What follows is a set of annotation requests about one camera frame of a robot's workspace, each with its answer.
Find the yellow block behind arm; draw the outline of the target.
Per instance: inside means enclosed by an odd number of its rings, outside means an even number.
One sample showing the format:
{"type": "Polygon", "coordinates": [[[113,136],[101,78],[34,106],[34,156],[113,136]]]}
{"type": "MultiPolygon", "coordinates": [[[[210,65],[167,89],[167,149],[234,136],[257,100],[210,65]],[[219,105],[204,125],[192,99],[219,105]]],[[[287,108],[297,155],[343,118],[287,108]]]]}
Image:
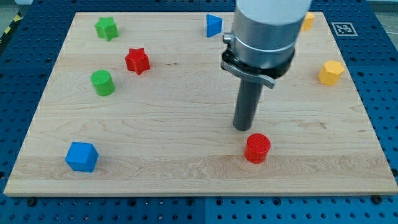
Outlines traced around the yellow block behind arm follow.
{"type": "Polygon", "coordinates": [[[307,31],[312,28],[315,15],[312,12],[307,12],[302,22],[301,30],[307,31]]]}

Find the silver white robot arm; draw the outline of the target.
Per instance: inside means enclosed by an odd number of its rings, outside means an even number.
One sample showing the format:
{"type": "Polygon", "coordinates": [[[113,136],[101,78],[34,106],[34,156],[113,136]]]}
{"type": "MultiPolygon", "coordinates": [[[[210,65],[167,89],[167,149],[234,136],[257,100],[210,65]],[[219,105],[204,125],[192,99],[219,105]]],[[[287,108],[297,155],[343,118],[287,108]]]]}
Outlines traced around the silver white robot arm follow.
{"type": "Polygon", "coordinates": [[[237,0],[221,68],[240,79],[233,126],[251,128],[264,87],[274,88],[295,55],[312,0],[237,0]]]}

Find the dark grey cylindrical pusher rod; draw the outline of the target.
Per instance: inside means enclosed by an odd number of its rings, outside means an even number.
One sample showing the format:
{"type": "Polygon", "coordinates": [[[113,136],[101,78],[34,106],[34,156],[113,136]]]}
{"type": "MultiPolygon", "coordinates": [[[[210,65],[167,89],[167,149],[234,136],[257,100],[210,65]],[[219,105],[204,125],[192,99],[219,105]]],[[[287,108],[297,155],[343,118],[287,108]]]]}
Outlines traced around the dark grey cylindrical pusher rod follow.
{"type": "Polygon", "coordinates": [[[241,80],[234,111],[233,126],[240,131],[251,128],[263,86],[241,80]]]}

